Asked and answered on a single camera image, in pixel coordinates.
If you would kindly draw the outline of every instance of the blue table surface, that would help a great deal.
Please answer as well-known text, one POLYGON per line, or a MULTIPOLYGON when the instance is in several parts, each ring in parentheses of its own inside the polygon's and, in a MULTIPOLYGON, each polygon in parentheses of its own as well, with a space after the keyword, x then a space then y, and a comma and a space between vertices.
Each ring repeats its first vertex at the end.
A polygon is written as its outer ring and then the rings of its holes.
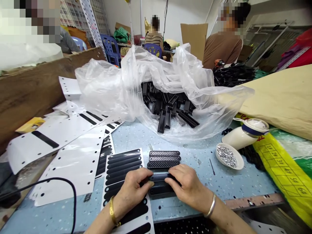
MULTIPOLYGON (((193 167, 201 182, 216 193, 221 200, 271 194, 278 191, 265 172, 247 163, 236 171, 223 166, 215 157, 215 148, 221 142, 221 134, 194 144, 174 144, 151 132, 140 122, 125 122, 112 138, 116 153, 142 148, 147 165, 150 150, 178 150, 181 163, 193 167)), ((77 197, 77 220, 75 232, 85 231, 101 209, 103 181, 94 184, 91 199, 84 202, 85 195, 77 197)), ((154 222, 179 219, 197 215, 198 212, 180 202, 175 196, 151 197, 154 222)), ((70 233, 73 221, 73 198, 35 207, 34 201, 24 199, 1 230, 1 234, 12 233, 70 233)))

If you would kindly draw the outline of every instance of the black hair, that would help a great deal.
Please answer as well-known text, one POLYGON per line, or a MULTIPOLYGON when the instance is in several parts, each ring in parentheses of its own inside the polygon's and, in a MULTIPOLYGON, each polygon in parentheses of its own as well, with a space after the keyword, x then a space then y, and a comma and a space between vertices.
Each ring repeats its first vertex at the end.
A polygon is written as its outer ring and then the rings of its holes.
POLYGON ((235 10, 232 12, 232 17, 234 18, 239 28, 244 23, 244 21, 246 21, 250 9, 251 5, 249 3, 243 2, 240 3, 239 6, 237 6, 235 10))
POLYGON ((154 28, 155 31, 159 31, 159 18, 156 15, 153 15, 152 27, 154 28))

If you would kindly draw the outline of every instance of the black wire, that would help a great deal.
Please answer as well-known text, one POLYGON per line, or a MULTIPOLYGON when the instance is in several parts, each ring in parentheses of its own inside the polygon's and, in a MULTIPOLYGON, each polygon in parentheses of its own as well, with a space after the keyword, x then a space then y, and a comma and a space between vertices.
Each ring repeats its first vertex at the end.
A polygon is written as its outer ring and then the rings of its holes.
POLYGON ((28 189, 28 188, 30 188, 30 187, 32 187, 32 186, 34 186, 34 185, 41 184, 41 183, 43 183, 43 182, 47 182, 47 181, 50 181, 50 180, 62 180, 62 181, 65 181, 65 182, 69 183, 69 184, 71 185, 71 187, 72 187, 72 190, 73 190, 73 192, 74 192, 74 215, 73 215, 73 224, 72 224, 71 234, 73 234, 73 233, 74 233, 74 229, 75 229, 75 225, 76 225, 76 205, 77 205, 77 197, 76 197, 76 189, 75 189, 74 184, 73 184, 71 181, 67 180, 67 179, 60 178, 60 177, 52 177, 52 178, 40 180, 40 181, 37 181, 36 183, 30 184, 30 185, 28 185, 28 186, 25 186, 25 187, 23 187, 23 188, 21 188, 21 189, 18 189, 18 190, 16 190, 16 191, 14 191, 14 192, 11 192, 11 193, 8 193, 8 194, 5 194, 5 195, 1 196, 1 197, 0 197, 0 201, 5 200, 5 199, 7 199, 7 198, 13 196, 14 194, 19 193, 19 192, 21 192, 21 191, 23 191, 23 190, 25 190, 25 189, 28 189))
POLYGON ((163 35, 162 35, 162 38, 164 37, 165 35, 165 30, 166 30, 166 19, 167 19, 167 11, 168 11, 168 1, 166 2, 166 7, 165 7, 165 12, 163 14, 163 16, 165 17, 165 25, 164 25, 164 28, 163 28, 163 35))

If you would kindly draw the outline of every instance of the hand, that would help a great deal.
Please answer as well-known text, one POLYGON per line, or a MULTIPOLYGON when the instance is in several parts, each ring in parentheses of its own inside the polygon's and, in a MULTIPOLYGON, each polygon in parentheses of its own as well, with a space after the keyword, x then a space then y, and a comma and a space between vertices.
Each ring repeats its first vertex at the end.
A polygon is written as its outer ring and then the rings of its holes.
POLYGON ((213 193, 200 182, 195 170, 185 164, 180 164, 170 168, 169 173, 182 185, 180 186, 171 178, 165 179, 178 199, 206 215, 212 203, 213 193))
POLYGON ((144 167, 127 173, 121 189, 114 198, 113 206, 117 222, 138 205, 154 186, 152 181, 148 181, 141 188, 139 185, 142 180, 152 175, 153 172, 144 167))

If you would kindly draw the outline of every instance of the chair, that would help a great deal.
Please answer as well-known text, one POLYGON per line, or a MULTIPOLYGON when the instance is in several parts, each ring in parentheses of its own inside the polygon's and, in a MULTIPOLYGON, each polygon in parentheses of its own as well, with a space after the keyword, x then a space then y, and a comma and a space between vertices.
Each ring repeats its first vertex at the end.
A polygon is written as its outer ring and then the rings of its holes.
POLYGON ((100 35, 105 48, 106 55, 108 55, 107 56, 108 62, 120 67, 119 61, 121 61, 121 56, 117 45, 117 41, 111 36, 104 34, 100 35))
POLYGON ((71 37, 71 38, 74 40, 74 42, 76 43, 76 45, 79 47, 79 49, 80 49, 81 51, 87 49, 87 45, 85 44, 85 42, 84 42, 83 40, 81 40, 81 39, 78 38, 78 37, 71 37))
POLYGON ((149 51, 151 54, 157 56, 157 52, 159 52, 159 58, 162 58, 162 49, 160 48, 160 46, 152 44, 152 43, 146 43, 144 45, 144 49, 146 49, 147 51, 149 51))

